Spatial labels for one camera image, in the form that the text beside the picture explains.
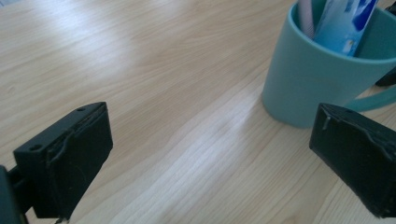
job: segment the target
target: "black object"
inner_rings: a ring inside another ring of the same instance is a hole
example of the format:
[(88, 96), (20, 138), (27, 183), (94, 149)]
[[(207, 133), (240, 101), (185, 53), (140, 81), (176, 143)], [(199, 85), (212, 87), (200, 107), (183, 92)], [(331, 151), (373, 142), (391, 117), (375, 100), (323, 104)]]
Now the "black object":
[[(386, 8), (387, 11), (396, 16), (396, 2), (392, 6)], [(384, 77), (379, 79), (375, 85), (379, 87), (387, 87), (396, 84), (396, 67), (388, 72)]]
[(392, 6), (387, 7), (386, 10), (396, 16), (396, 2), (394, 2)]
[(346, 108), (321, 104), (309, 146), (376, 217), (396, 217), (396, 132)]
[(14, 151), (17, 166), (0, 166), (0, 223), (69, 219), (106, 161), (113, 142), (106, 103), (69, 113)]
[(375, 85), (379, 87), (387, 87), (394, 84), (396, 84), (396, 67), (375, 83)]

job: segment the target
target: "light wood surface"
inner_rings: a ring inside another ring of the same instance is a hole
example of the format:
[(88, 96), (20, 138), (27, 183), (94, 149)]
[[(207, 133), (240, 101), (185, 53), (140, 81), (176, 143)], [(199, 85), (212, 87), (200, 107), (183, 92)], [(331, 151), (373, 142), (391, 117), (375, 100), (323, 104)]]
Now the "light wood surface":
[(17, 3), (19, 1), (21, 1), (21, 0), (0, 0), (0, 7), (5, 7), (5, 6), (8, 6), (10, 4)]
[[(71, 110), (106, 101), (114, 148), (71, 223), (395, 223), (373, 217), (309, 149), (311, 130), (262, 106), (292, 3), (0, 8), (0, 164), (12, 168), (16, 147)], [(395, 130), (395, 109), (364, 115)]]

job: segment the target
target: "screw hole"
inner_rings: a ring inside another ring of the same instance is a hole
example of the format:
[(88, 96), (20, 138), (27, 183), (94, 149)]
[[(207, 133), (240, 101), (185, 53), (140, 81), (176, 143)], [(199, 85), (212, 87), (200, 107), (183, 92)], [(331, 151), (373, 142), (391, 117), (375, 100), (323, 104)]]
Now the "screw hole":
[(37, 151), (37, 150), (39, 150), (40, 148), (42, 148), (41, 145), (34, 145), (33, 147), (30, 147), (29, 150), (31, 150), (31, 151)]

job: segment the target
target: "mug handle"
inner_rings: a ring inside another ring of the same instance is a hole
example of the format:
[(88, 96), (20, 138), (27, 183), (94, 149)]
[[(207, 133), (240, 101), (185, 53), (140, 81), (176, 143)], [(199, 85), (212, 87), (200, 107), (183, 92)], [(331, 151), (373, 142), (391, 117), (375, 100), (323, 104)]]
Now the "mug handle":
[(391, 87), (372, 96), (355, 99), (345, 105), (346, 108), (358, 112), (378, 109), (396, 102), (396, 87)]

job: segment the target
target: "toothpaste tube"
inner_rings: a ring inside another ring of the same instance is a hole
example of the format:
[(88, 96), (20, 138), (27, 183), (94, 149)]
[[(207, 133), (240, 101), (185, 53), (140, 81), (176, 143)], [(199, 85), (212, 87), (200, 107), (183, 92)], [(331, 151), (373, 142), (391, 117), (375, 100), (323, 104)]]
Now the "toothpaste tube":
[(353, 56), (377, 0), (327, 0), (314, 41), (321, 46)]

